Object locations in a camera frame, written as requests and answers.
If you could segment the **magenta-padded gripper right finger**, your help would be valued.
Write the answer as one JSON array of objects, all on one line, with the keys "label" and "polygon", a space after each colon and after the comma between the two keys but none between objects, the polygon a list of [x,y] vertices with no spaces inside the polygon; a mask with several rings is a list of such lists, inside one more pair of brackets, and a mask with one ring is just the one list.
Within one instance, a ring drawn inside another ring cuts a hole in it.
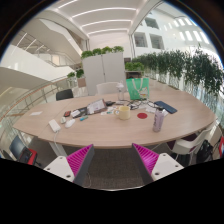
[{"label": "magenta-padded gripper right finger", "polygon": [[167,153],[158,154],[133,143],[132,158],[145,185],[183,169],[183,166]]}]

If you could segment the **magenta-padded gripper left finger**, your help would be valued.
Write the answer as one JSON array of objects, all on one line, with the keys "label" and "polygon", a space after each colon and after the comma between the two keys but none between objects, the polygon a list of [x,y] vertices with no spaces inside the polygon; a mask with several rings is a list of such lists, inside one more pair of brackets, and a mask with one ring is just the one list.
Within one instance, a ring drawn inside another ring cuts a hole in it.
[{"label": "magenta-padded gripper left finger", "polygon": [[44,170],[82,186],[94,153],[94,146],[90,144],[67,157],[58,156]]}]

